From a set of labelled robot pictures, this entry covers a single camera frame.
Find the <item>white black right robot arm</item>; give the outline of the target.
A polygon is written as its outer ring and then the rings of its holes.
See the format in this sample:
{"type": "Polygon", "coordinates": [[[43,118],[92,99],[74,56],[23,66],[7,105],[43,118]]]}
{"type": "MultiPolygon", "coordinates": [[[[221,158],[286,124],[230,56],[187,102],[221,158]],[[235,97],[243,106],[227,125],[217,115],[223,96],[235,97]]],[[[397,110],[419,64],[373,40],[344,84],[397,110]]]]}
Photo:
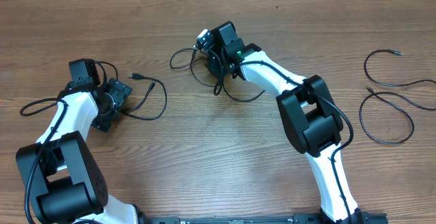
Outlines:
{"type": "Polygon", "coordinates": [[[275,63],[255,44],[244,44],[230,21],[197,36],[196,48],[208,55],[208,70],[224,89],[233,75],[258,85],[277,102],[287,139],[304,154],[320,191],[321,214],[327,223],[356,223],[358,205],[343,169],[341,131],[351,123],[334,104],[324,80],[306,78],[275,63]]]}

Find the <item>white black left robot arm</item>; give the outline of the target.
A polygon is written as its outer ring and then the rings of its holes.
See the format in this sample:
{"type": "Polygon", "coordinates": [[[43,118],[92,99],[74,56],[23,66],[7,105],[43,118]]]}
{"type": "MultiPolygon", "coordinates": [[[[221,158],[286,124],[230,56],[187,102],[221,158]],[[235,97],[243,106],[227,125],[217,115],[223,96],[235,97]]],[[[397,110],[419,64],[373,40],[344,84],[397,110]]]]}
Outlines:
{"type": "Polygon", "coordinates": [[[108,131],[131,93],[117,78],[99,76],[103,62],[69,62],[71,81],[49,98],[56,106],[37,142],[20,148],[16,163],[25,185],[29,223],[147,223],[133,204],[111,196],[86,138],[91,127],[108,131]]]}

